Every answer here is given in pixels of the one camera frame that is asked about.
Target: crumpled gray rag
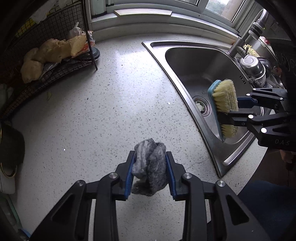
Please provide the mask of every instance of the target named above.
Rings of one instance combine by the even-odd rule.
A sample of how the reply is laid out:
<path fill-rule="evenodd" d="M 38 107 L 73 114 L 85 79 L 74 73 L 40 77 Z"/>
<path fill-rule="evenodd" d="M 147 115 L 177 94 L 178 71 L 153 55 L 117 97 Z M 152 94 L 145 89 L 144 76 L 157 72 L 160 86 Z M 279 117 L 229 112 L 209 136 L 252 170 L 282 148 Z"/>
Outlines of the crumpled gray rag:
<path fill-rule="evenodd" d="M 152 196 L 165 188 L 168 179 L 163 143 L 155 143 L 153 139 L 140 142 L 135 146 L 135 159 L 132 173 L 140 180 L 134 183 L 133 194 Z"/>

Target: stainless steel sink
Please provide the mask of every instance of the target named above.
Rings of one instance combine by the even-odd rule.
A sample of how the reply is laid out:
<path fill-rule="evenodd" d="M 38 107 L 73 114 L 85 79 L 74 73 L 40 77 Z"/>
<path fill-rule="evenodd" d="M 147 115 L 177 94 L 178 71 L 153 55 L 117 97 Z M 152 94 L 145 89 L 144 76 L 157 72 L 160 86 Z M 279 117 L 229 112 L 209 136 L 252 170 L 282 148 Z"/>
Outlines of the stainless steel sink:
<path fill-rule="evenodd" d="M 252 92 L 247 76 L 226 52 L 229 48 L 186 41 L 145 41 L 143 45 L 170 78 L 186 104 L 219 177 L 224 176 L 255 139 L 247 128 L 240 127 L 233 138 L 223 143 L 209 104 L 207 90 L 215 80 L 231 79 L 237 96 Z M 253 107 L 257 115 L 270 110 Z"/>

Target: brush bristles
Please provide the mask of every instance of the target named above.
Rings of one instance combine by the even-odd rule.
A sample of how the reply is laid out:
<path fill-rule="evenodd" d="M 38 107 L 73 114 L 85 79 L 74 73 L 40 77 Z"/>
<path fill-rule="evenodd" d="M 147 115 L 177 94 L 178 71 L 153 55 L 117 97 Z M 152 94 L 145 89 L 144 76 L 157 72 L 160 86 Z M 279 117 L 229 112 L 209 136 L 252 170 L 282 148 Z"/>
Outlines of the brush bristles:
<path fill-rule="evenodd" d="M 214 90 L 213 99 L 217 111 L 229 113 L 238 111 L 237 96 L 232 80 L 222 81 Z M 222 133 L 225 138 L 234 137 L 237 132 L 237 126 L 221 125 Z"/>

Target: wire rack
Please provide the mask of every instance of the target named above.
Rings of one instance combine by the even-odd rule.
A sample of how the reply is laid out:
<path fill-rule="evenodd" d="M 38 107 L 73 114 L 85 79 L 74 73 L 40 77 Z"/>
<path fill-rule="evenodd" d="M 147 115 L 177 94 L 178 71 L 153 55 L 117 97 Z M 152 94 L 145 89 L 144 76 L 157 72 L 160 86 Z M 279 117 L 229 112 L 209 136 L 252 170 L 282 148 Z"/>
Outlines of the wire rack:
<path fill-rule="evenodd" d="M 24 101 L 32 98 L 38 92 L 60 79 L 61 77 L 92 64 L 75 59 L 62 61 L 53 69 L 47 71 L 41 79 L 24 84 L 20 69 L 24 55 L 32 48 L 40 47 L 50 38 L 63 40 L 76 22 L 85 30 L 83 20 L 86 19 L 84 2 L 72 0 L 65 8 L 54 7 L 47 18 L 36 24 L 29 19 L 16 33 L 14 40 L 6 51 L 0 56 L 0 84 L 7 84 L 14 88 L 9 100 L 0 110 L 0 119 L 8 118 Z"/>

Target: gold rim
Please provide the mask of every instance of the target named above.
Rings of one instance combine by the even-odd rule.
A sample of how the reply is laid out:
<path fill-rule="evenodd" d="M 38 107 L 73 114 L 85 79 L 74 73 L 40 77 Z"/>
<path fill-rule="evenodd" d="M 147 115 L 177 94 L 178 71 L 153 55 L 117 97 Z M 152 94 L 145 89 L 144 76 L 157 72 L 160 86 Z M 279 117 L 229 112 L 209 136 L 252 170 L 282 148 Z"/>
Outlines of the gold rim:
<path fill-rule="evenodd" d="M 0 170 L 3 172 L 4 176 L 7 177 L 7 178 L 13 178 L 16 173 L 17 173 L 17 166 L 15 166 L 15 169 L 13 170 L 12 174 L 8 175 L 5 173 L 4 169 L 3 169 L 3 165 L 2 165 L 2 162 L 0 163 Z"/>

